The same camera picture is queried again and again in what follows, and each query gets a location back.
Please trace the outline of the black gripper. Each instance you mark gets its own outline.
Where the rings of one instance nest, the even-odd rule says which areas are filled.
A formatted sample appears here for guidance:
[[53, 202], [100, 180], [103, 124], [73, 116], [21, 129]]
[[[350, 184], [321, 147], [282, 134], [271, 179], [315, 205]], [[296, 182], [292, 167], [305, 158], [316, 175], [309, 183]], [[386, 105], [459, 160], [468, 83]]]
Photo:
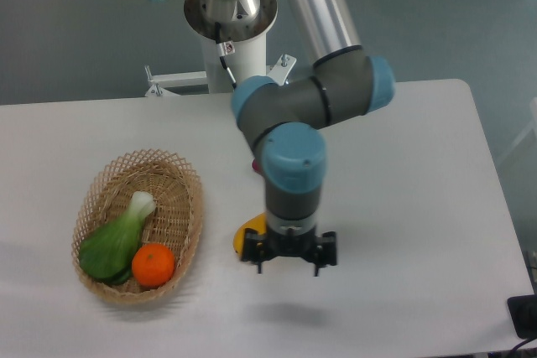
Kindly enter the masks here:
[[281, 234], [270, 227], [266, 235], [254, 229], [245, 230], [242, 247], [244, 262], [251, 262], [257, 267], [257, 272], [262, 273], [263, 263], [276, 257], [313, 260], [314, 276], [318, 277], [322, 268], [338, 264], [336, 232], [328, 231], [318, 237], [315, 226], [299, 235], [294, 230]]

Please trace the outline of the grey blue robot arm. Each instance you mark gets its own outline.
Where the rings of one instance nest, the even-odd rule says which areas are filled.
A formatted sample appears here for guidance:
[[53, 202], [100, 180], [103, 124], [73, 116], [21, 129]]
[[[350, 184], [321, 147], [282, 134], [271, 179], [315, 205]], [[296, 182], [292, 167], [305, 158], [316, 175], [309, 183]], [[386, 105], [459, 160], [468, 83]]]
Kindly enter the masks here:
[[312, 63], [310, 77], [288, 82], [264, 52], [240, 45], [273, 25], [276, 0], [185, 0], [191, 28], [209, 42], [206, 76], [230, 92], [237, 127], [250, 147], [265, 188], [264, 229], [246, 229], [239, 256], [261, 265], [298, 257], [316, 269], [337, 263], [336, 233], [316, 234], [326, 174], [321, 129], [387, 106], [394, 97], [388, 62], [364, 53], [345, 0], [289, 0]]

